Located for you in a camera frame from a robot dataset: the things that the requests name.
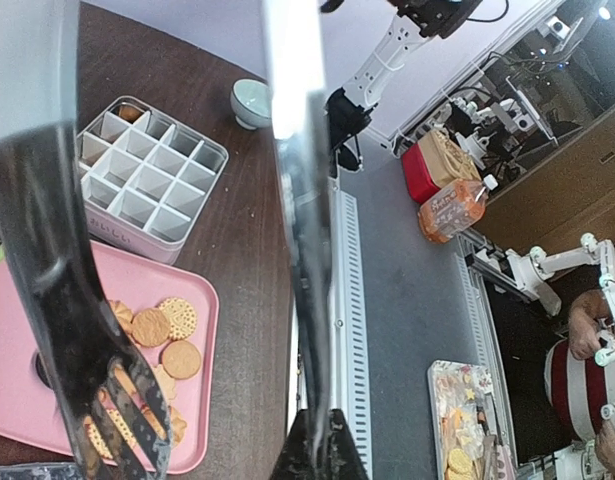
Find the orange juice bottle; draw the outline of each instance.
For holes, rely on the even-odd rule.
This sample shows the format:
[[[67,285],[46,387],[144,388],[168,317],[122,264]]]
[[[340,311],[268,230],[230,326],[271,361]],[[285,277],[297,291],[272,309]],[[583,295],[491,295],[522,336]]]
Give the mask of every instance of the orange juice bottle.
[[[458,179],[427,200],[418,221],[427,240],[447,243],[485,214],[489,192],[498,186],[492,175],[484,181]]]

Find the floor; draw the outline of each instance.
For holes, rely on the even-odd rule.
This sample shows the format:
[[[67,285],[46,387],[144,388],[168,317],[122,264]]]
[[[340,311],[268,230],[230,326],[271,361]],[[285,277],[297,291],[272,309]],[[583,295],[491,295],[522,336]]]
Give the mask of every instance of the floor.
[[[422,236],[401,163],[364,141],[364,171],[341,179],[360,217],[373,478],[437,479],[427,369],[477,363],[476,345],[452,245]]]
[[[544,393],[545,357],[559,339],[553,333],[554,326],[567,322],[569,305],[581,293],[597,288],[598,267],[579,267],[552,286],[563,300],[562,312],[554,319],[542,315],[540,307],[529,308],[488,286],[521,463],[570,443]]]

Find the wall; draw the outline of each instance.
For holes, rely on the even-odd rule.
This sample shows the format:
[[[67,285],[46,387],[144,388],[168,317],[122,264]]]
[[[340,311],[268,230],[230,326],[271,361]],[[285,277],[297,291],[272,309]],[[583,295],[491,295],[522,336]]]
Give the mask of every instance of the wall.
[[[264,76],[261,0],[88,1]],[[502,21],[468,23],[447,40],[432,40],[413,54],[389,86],[374,114],[372,127],[390,136],[442,85],[486,52],[517,19],[537,4],[550,1],[559,3],[559,0],[510,0],[509,14]],[[503,9],[504,0],[484,0],[474,16],[492,18]],[[360,68],[386,32],[394,12],[385,0],[347,0],[337,12],[323,17],[327,82],[331,91]]]

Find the small bowl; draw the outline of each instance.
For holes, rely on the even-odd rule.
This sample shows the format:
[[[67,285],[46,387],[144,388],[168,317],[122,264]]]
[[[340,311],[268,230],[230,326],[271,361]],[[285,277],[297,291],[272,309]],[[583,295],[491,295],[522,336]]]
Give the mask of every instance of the small bowl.
[[[264,83],[238,80],[231,89],[229,102],[241,127],[256,130],[271,126],[271,93]]]

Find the bottle cap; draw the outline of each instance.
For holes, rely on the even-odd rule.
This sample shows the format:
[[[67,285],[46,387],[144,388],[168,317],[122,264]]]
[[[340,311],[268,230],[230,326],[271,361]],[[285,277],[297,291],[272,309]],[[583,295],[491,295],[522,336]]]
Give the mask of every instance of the bottle cap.
[[[483,183],[488,190],[493,190],[494,188],[498,187],[498,181],[494,178],[493,175],[487,175],[483,180]]]

